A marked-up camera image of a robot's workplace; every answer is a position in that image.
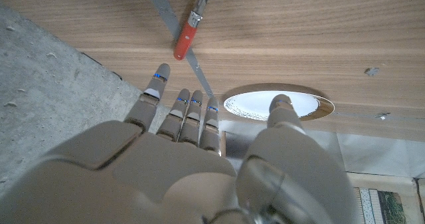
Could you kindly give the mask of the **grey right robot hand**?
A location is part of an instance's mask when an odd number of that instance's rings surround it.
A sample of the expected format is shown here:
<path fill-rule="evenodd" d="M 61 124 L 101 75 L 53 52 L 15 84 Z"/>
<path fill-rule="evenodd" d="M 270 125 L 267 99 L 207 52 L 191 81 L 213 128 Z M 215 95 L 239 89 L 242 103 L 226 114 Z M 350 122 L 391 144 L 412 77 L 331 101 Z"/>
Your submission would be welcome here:
<path fill-rule="evenodd" d="M 239 170 L 220 155 L 218 103 L 182 90 L 160 129 L 170 75 L 161 64 L 124 121 L 108 121 L 43 155 L 1 198 L 2 223 L 359 223 L 344 169 L 301 126 L 290 98 Z"/>

